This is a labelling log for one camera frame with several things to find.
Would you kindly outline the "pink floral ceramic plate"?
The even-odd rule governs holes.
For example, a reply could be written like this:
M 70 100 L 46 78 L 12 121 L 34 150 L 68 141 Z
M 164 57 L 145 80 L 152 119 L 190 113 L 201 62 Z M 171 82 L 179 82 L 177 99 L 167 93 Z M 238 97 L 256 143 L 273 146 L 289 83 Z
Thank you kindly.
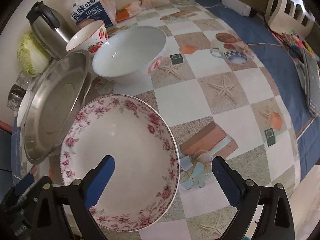
M 83 178 L 106 155 L 114 158 L 115 169 L 90 208 L 97 224 L 131 232 L 159 220 L 174 201 L 180 178 L 176 142 L 165 121 L 132 96 L 94 99 L 80 109 L 62 142 L 64 184 Z

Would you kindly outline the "silver flat device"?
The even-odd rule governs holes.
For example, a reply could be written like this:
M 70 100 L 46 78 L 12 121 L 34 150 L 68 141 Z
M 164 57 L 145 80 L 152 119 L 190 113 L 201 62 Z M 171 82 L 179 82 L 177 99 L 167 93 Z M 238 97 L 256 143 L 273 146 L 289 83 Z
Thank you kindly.
M 307 107 L 312 115 L 319 116 L 319 70 L 317 61 L 303 48 L 305 93 Z

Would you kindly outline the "strawberry pattern ceramic bowl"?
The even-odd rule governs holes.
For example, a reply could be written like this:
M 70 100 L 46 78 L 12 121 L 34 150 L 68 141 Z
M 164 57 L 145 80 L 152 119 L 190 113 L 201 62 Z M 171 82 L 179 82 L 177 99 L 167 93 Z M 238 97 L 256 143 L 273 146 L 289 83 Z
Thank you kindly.
M 105 23 L 103 20 L 97 20 L 80 29 L 67 43 L 65 50 L 68 53 L 85 50 L 93 57 L 107 40 Z

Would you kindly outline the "checkered patterned tablecloth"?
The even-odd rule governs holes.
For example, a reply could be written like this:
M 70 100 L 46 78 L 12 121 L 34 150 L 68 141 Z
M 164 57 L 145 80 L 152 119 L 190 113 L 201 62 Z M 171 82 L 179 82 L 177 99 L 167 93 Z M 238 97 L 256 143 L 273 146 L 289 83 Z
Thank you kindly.
M 95 53 L 107 36 L 138 26 L 155 26 L 167 36 L 156 70 L 141 83 L 122 85 L 97 78 L 87 96 L 128 94 L 164 118 L 183 144 L 210 122 L 232 142 L 220 151 L 227 163 L 258 184 L 282 183 L 289 195 L 296 238 L 306 239 L 319 220 L 319 130 L 303 108 L 298 77 L 289 55 L 272 42 L 250 50 L 231 28 L 245 20 L 218 5 L 167 4 L 141 12 L 109 29 L 99 29 L 86 49 Z

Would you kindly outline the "orange snack packet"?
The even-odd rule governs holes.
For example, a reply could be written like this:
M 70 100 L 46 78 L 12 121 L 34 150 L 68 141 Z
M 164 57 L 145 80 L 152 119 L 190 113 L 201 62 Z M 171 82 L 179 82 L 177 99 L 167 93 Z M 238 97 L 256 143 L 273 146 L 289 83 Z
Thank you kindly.
M 140 7 L 143 10 L 148 10 L 156 7 L 161 7 L 163 5 L 169 4 L 169 0 L 139 0 Z
M 116 12 L 116 21 L 121 22 L 139 14 L 142 8 L 138 4 L 127 4 Z

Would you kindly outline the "stainless steel thermos jug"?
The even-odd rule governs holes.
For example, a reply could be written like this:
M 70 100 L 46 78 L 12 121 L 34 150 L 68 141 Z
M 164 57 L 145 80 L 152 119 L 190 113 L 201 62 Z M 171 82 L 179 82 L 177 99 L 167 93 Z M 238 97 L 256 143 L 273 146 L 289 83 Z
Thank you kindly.
M 36 2 L 26 15 L 31 31 L 41 46 L 56 60 L 67 55 L 66 46 L 75 31 L 56 10 Z

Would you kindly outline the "toast bread bag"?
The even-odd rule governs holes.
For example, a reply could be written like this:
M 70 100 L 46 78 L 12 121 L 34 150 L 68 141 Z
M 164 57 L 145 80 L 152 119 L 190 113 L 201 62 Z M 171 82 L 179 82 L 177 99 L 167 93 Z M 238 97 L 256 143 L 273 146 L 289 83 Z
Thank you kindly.
M 80 29 L 98 20 L 108 28 L 117 22 L 116 3 L 114 0 L 74 0 L 70 18 Z

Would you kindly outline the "white chair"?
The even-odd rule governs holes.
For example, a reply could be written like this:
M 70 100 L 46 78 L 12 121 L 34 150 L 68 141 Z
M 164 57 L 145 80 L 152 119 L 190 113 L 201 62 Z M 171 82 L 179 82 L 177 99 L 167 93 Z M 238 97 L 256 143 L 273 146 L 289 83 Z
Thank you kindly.
M 265 12 L 268 26 L 276 33 L 297 33 L 307 37 L 315 17 L 306 10 L 303 0 L 269 0 Z

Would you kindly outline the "stainless steel round tray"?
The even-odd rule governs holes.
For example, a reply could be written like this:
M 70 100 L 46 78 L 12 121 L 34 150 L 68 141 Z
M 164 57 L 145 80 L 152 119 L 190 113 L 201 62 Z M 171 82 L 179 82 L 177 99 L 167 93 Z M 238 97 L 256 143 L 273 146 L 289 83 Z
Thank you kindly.
M 89 92 L 91 57 L 74 51 L 48 67 L 32 88 L 23 141 L 27 159 L 37 165 L 62 144 Z

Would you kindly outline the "napa cabbage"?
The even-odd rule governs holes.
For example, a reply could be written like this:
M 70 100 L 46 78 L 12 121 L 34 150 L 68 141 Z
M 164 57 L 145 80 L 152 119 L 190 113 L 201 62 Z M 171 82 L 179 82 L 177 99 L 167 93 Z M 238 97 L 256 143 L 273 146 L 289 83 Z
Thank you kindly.
M 34 34 L 29 31 L 23 35 L 19 42 L 17 58 L 25 73 L 37 76 L 44 72 L 52 56 L 39 44 Z

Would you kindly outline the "white square ceramic bowl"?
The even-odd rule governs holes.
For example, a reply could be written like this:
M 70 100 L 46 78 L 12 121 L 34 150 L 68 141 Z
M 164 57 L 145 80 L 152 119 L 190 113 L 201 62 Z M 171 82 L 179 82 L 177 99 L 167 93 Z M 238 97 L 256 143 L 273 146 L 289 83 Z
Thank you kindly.
M 32 96 L 32 92 L 28 89 L 21 101 L 18 114 L 17 114 L 17 127 L 21 128 L 24 125 L 25 116 L 29 109 L 29 101 Z

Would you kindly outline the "colourful clutter pile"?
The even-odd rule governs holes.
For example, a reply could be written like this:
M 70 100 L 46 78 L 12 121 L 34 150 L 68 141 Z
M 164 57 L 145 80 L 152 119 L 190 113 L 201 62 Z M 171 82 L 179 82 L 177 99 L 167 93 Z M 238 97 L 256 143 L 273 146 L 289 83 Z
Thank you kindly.
M 282 33 L 279 34 L 275 31 L 271 31 L 271 33 L 276 37 L 289 52 L 290 56 L 294 59 L 301 59 L 303 49 L 306 49 L 313 58 L 315 57 L 315 53 L 309 44 L 301 38 L 295 31 L 293 33 Z

